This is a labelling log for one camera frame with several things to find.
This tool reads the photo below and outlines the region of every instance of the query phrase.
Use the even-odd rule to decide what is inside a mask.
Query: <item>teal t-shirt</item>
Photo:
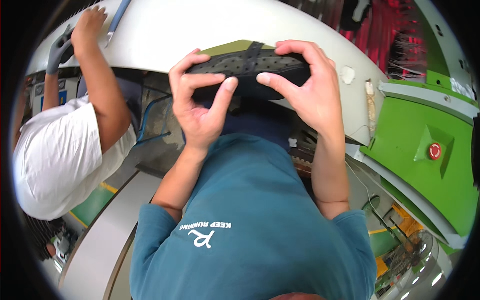
[[[367,300],[376,279],[363,211],[325,219],[286,151],[241,133],[211,146],[180,223],[141,207],[133,247],[134,300]]]

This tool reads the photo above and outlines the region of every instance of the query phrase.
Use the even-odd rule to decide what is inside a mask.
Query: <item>logo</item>
[[[193,244],[197,247],[202,247],[203,245],[206,245],[208,249],[210,249],[212,246],[210,246],[210,244],[208,243],[210,238],[212,237],[213,233],[215,232],[215,230],[212,230],[208,235],[205,235],[205,234],[202,234],[200,232],[198,232],[197,230],[195,229],[192,229],[188,232],[188,235],[190,235],[191,233],[193,233],[194,235],[197,236],[196,239],[193,240]]]

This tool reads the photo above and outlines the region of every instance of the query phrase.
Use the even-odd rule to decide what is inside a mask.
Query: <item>hand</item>
[[[194,64],[206,62],[210,56],[195,54],[195,49],[168,73],[170,87],[173,94],[173,114],[177,117],[185,133],[186,146],[207,151],[220,135],[225,123],[228,106],[233,92],[237,88],[238,79],[229,77],[225,80],[224,74],[185,74],[185,71]],[[204,108],[196,104],[192,95],[196,88],[219,84],[212,107]]]
[[[59,70],[60,62],[66,62],[72,57],[73,50],[70,40],[72,31],[73,28],[70,28],[70,24],[68,24],[65,31],[53,42],[50,48],[50,54],[48,55],[47,69],[45,70],[47,74],[55,74]]]
[[[91,47],[98,47],[96,38],[106,18],[105,7],[99,10],[98,5],[82,13],[72,32],[72,44],[76,55]]]
[[[260,73],[257,81],[282,94],[298,116],[323,138],[344,139],[342,107],[335,63],[313,42],[287,40],[277,42],[275,53],[300,53],[310,64],[310,78],[296,86],[284,77]]]

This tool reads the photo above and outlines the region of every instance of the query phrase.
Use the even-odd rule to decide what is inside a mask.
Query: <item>red emergency stop button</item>
[[[438,143],[433,143],[430,145],[428,153],[430,154],[431,159],[437,160],[440,158],[440,154],[442,154],[442,148]]]

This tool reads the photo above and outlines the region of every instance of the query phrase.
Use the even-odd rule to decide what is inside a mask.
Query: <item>forearm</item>
[[[207,150],[198,150],[186,145],[177,162],[164,176],[152,199],[152,204],[163,207],[176,222],[181,220],[182,209],[197,183],[206,155]]]
[[[318,136],[312,166],[315,203],[328,219],[347,211],[348,177],[345,167],[345,140]]]
[[[15,150],[15,147],[17,146],[18,139],[20,138],[20,127],[22,126],[22,119],[24,117],[24,112],[25,112],[25,104],[26,104],[26,97],[25,97],[25,90],[22,89],[20,91],[20,94],[18,95],[18,102],[17,106],[15,108],[15,120],[14,120],[14,140],[13,140],[13,150]]]
[[[88,100],[95,109],[102,153],[105,153],[128,130],[130,112],[115,74],[96,41],[74,50],[85,78]]]
[[[59,74],[45,74],[42,111],[59,105]]]

